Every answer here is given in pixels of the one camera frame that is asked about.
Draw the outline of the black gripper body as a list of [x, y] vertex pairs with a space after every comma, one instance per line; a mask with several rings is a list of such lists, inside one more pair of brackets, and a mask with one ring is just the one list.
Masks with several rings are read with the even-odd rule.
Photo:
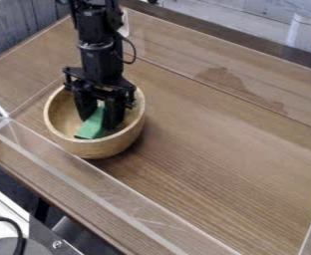
[[122, 42], [105, 41], [101, 43], [78, 42], [81, 56], [79, 67], [65, 67], [63, 86], [69, 91], [79, 88], [91, 92], [97, 100], [121, 97], [125, 109], [135, 104], [135, 86], [123, 78]]

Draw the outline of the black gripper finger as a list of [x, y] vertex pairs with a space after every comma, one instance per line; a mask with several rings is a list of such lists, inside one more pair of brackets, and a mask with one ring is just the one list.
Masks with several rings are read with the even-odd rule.
[[79, 88], [73, 88], [73, 96], [78, 116], [85, 121], [97, 108], [95, 96], [91, 92], [83, 91]]
[[121, 97], [106, 98], [103, 108], [103, 128], [111, 130], [123, 120], [125, 101]]

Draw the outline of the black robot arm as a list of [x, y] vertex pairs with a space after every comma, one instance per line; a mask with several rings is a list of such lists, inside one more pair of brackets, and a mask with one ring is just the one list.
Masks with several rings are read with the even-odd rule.
[[77, 112], [85, 121], [105, 103], [105, 129], [113, 129], [125, 118], [125, 109], [135, 105], [135, 85], [123, 78], [122, 42], [131, 43], [118, 32], [123, 26], [118, 0], [69, 0], [70, 17], [78, 32], [79, 67], [65, 67], [65, 89], [73, 93]]

